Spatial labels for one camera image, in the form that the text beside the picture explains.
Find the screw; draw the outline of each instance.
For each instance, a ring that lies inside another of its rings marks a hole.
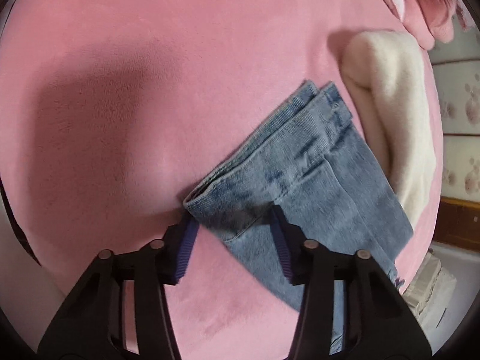
[[[111,256],[112,251],[108,249],[104,249],[98,254],[98,258],[101,260],[108,260]]]
[[[307,249],[316,249],[320,245],[320,242],[315,239],[306,239],[303,243],[303,246]]]
[[[165,246],[165,242],[162,239],[154,239],[150,242],[152,249],[162,249]]]
[[[368,250],[360,249],[357,252],[357,256],[359,256],[362,260],[368,260],[371,257],[371,253]]]

